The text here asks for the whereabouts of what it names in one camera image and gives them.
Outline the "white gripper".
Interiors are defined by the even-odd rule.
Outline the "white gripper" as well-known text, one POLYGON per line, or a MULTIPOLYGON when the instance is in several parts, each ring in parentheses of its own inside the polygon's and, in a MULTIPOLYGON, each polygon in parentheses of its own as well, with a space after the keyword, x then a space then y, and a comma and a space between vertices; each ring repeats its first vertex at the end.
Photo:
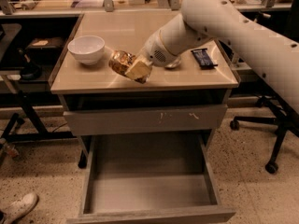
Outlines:
POLYGON ((166 49, 160 37, 160 32, 155 32, 149 37, 139 51, 139 55, 125 72, 125 75, 131 80, 147 77, 152 71, 152 65, 166 67, 179 56, 171 54, 166 49))

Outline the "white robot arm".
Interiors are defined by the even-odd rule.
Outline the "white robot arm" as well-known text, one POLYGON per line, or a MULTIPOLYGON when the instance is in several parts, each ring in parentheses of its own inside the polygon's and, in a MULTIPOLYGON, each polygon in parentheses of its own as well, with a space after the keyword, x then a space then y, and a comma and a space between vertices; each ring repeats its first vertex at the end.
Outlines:
POLYGON ((236 52, 299 112, 299 44, 247 19, 229 0, 182 0, 180 13, 149 37, 125 75, 146 77, 153 66, 165 67, 211 39, 236 52))

